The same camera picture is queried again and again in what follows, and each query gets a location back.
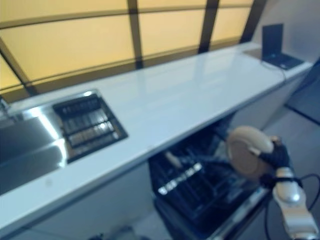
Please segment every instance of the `dishwasher rack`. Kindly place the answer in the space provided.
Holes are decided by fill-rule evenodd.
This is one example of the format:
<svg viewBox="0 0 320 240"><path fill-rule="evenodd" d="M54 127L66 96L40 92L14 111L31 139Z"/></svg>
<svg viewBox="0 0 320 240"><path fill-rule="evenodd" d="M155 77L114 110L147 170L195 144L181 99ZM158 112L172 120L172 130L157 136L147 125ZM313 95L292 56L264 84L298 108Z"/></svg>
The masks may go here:
<svg viewBox="0 0 320 240"><path fill-rule="evenodd" d="M200 228L212 215L223 220L222 215L234 211L257 189L229 164L224 139L230 120L206 127L149 159L155 198Z"/></svg>

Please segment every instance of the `laptop screen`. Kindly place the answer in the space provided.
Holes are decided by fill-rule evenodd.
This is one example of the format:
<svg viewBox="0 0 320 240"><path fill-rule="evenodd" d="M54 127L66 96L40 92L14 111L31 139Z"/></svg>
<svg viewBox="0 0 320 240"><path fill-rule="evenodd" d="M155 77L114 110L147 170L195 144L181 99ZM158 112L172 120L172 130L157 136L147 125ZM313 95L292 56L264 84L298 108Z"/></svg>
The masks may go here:
<svg viewBox="0 0 320 240"><path fill-rule="evenodd" d="M283 24L262 27L262 59L281 53Z"/></svg>

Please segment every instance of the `dark window mullion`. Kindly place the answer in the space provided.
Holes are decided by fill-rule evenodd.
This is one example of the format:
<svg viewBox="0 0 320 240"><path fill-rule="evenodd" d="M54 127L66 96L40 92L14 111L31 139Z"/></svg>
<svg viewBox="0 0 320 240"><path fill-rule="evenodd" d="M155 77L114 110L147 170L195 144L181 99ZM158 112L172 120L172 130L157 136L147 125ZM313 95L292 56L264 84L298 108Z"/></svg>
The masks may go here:
<svg viewBox="0 0 320 240"><path fill-rule="evenodd" d="M30 94L30 96L36 95L37 94L36 89L33 86L27 86L27 83L29 83L30 80L28 79L24 71L20 68L18 62L16 61L14 56L11 54L5 42L1 38L0 38L0 54L2 55L4 61L7 63L9 68L12 70L13 74L20 81L21 85L23 85L27 93Z"/></svg>
<svg viewBox="0 0 320 240"><path fill-rule="evenodd" d="M211 35L214 29L219 0L207 0L203 19L202 33L198 53L209 51Z"/></svg>
<svg viewBox="0 0 320 240"><path fill-rule="evenodd" d="M137 0L127 0L136 69L144 67Z"/></svg>
<svg viewBox="0 0 320 240"><path fill-rule="evenodd" d="M267 0L254 0L239 42L240 44L250 42L252 40L266 2Z"/></svg>

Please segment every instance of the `laptop keyboard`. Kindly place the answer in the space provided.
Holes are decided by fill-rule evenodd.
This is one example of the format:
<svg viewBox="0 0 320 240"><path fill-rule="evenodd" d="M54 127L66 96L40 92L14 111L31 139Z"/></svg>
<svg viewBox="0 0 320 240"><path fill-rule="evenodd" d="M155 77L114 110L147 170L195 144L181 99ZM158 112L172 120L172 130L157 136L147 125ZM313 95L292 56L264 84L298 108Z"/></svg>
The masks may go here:
<svg viewBox="0 0 320 240"><path fill-rule="evenodd" d="M285 54L279 54L279 55L268 57L265 59L265 61L285 70L291 69L303 63L303 61Z"/></svg>

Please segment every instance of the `laptop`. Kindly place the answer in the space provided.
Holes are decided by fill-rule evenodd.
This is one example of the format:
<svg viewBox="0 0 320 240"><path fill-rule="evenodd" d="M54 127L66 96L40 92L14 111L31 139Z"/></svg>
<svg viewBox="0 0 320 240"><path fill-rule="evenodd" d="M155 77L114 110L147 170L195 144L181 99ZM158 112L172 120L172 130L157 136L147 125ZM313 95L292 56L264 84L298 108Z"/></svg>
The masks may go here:
<svg viewBox="0 0 320 240"><path fill-rule="evenodd" d="M304 61L281 52L283 24L262 27L262 60L284 70L292 69Z"/></svg>

